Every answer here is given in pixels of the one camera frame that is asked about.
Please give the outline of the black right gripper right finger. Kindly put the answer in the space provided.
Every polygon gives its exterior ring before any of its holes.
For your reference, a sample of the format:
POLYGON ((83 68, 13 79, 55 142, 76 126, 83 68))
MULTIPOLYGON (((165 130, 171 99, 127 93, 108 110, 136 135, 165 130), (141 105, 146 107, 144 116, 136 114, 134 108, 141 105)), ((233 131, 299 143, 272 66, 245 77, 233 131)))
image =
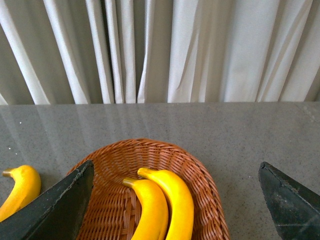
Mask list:
POLYGON ((258 178, 267 208, 283 240, 320 238, 320 196, 268 162, 258 178))

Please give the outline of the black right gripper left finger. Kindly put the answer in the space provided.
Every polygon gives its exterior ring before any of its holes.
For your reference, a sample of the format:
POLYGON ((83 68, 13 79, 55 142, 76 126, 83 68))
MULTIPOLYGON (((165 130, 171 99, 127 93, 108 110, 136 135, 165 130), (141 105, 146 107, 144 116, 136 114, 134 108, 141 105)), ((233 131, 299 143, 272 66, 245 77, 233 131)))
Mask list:
POLYGON ((87 160, 0 223, 2 240, 75 240, 91 198, 94 163, 87 160))

